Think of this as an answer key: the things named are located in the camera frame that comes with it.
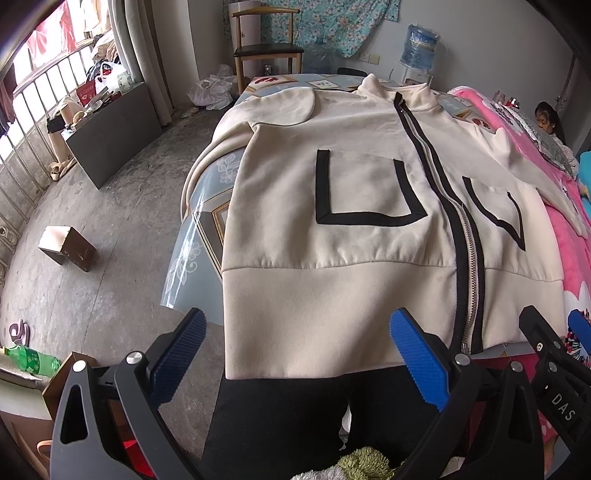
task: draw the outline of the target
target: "pink blanket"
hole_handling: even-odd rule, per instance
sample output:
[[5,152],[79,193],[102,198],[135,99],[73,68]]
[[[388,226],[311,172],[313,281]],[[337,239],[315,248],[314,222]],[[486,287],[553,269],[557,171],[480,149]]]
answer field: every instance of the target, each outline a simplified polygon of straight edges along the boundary
[[[565,172],[547,162],[521,126],[510,118],[503,109],[488,98],[469,87],[457,87],[449,93],[470,100],[484,119],[496,130],[504,128],[521,154],[535,163],[570,198],[579,215],[585,220],[591,233],[591,221],[585,213],[576,182]],[[589,285],[591,285],[591,234],[588,239],[578,236],[564,216],[555,208],[546,205],[548,217],[554,228],[560,258],[564,270],[565,314],[580,310],[583,314],[591,311]]]

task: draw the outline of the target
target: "blue gripper pad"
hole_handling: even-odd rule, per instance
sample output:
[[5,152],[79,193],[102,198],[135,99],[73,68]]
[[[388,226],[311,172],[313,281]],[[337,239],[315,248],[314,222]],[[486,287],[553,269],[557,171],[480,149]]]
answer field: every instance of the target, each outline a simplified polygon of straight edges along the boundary
[[390,337],[423,399],[442,411],[449,398],[447,371],[418,329],[420,327],[406,310],[398,309],[390,317]]
[[173,399],[185,372],[205,339],[206,331],[205,314],[196,309],[193,317],[160,358],[152,372],[150,404],[154,408]]
[[578,310],[569,313],[569,328],[579,337],[585,350],[591,352],[591,325]]

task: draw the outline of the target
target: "pillow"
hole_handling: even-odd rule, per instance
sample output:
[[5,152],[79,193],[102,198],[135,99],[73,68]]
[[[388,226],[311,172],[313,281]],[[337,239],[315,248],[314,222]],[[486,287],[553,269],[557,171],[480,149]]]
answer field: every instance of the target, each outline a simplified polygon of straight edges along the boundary
[[579,180],[591,191],[591,152],[581,153]]

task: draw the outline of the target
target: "red cloth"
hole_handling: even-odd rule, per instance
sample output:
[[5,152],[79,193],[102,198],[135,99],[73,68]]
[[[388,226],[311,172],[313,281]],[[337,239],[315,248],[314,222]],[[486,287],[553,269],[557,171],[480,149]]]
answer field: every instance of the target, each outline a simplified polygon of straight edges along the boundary
[[134,470],[154,478],[154,473],[148,465],[142,451],[139,449],[138,442],[136,440],[129,440],[123,442],[123,446],[127,451],[127,455],[129,456],[129,460],[131,460],[131,465],[134,467]]
[[76,51],[74,27],[67,2],[63,2],[39,24],[28,38],[27,47],[35,67],[52,61],[62,52]]

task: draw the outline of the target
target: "floral curtain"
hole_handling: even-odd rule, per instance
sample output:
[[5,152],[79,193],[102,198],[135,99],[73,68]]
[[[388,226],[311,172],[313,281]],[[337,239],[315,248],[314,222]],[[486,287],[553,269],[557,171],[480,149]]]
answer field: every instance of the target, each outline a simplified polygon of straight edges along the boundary
[[[294,18],[295,43],[304,46],[323,37],[342,57],[355,55],[382,20],[398,21],[400,8],[400,0],[264,0],[262,4],[299,8],[301,13]],[[226,3],[224,17],[228,34]],[[289,15],[262,15],[261,41],[286,42],[288,26]]]

